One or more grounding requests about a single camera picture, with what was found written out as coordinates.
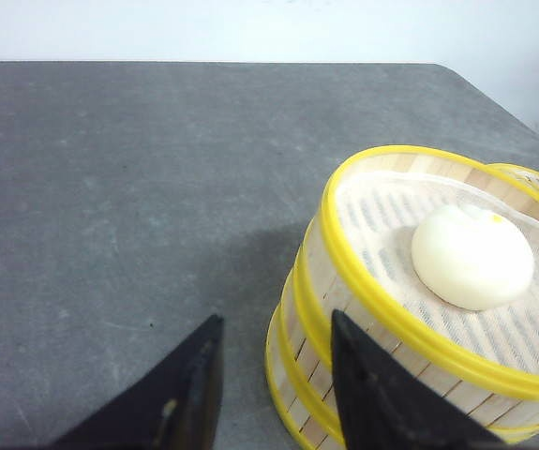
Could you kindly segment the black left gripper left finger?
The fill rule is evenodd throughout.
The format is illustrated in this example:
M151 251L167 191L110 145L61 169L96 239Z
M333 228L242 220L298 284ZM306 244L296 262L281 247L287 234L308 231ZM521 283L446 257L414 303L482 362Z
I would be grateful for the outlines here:
M53 449L211 449L222 404L224 319L213 314Z

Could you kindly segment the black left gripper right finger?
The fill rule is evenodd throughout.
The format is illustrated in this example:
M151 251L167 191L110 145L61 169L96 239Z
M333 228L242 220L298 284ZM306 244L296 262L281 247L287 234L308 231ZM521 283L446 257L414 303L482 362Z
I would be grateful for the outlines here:
M506 449L416 380L348 315L331 316L332 377L348 449Z

